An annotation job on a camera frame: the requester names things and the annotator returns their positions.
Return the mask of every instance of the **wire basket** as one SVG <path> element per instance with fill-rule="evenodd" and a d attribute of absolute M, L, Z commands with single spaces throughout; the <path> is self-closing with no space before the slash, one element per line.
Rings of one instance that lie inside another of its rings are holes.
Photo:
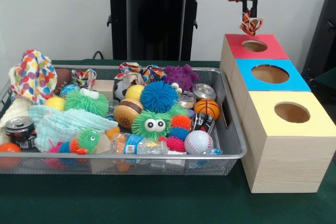
<path fill-rule="evenodd" d="M 55 66 L 84 71 L 92 68 L 99 80 L 112 80 L 116 66 Z M 193 68 L 199 83 L 217 93 L 221 113 L 211 136 L 221 155 L 118 155 L 40 153 L 36 148 L 21 153 L 0 153 L 0 174 L 100 174 L 100 175 L 227 175 L 246 153 L 246 142 L 225 75 L 219 69 Z M 0 116 L 10 106 L 9 83 L 0 93 Z"/>

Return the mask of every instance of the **wooden box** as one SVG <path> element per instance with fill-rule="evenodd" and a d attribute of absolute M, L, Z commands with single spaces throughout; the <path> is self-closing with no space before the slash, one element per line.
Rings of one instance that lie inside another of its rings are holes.
<path fill-rule="evenodd" d="M 242 159 L 252 193 L 315 193 L 336 150 L 336 127 L 311 92 L 250 91 Z"/>
<path fill-rule="evenodd" d="M 290 60 L 236 59 L 230 87 L 240 120 L 248 91 L 310 91 Z"/>
<path fill-rule="evenodd" d="M 223 42 L 220 69 L 231 82 L 235 59 L 288 59 L 286 52 L 272 34 L 255 37 L 226 34 Z"/>

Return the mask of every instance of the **football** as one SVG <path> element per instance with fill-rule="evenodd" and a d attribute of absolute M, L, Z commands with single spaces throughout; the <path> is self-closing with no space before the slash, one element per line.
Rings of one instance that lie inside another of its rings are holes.
<path fill-rule="evenodd" d="M 57 74 L 57 84 L 54 91 L 54 94 L 59 95 L 61 89 L 70 84 L 71 82 L 71 71 L 65 68 L 56 69 Z"/>

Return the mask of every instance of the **tin can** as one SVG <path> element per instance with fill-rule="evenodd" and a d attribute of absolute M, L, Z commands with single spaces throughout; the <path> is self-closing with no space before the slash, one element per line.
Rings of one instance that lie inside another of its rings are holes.
<path fill-rule="evenodd" d="M 31 118 L 21 116 L 6 122 L 6 135 L 21 149 L 35 147 L 35 126 Z"/>
<path fill-rule="evenodd" d="M 198 83 L 195 84 L 193 92 L 197 99 L 211 99 L 216 100 L 217 94 L 215 90 L 207 84 Z"/>
<path fill-rule="evenodd" d="M 178 103 L 185 109 L 192 109 L 196 103 L 196 95 L 193 92 L 184 91 L 178 98 Z"/>

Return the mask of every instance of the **white wall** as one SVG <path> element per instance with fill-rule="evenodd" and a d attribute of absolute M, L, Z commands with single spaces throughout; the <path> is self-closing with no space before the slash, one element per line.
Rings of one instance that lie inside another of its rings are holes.
<path fill-rule="evenodd" d="M 259 1 L 258 16 L 265 19 L 261 32 L 274 33 L 299 69 L 322 4 L 323 0 Z M 240 33 L 241 11 L 235 2 L 198 0 L 192 59 L 219 60 L 224 33 Z M 109 0 L 0 0 L 1 61 L 7 57 L 12 66 L 30 48 L 51 59 L 85 59 L 96 50 L 112 58 L 109 15 Z"/>

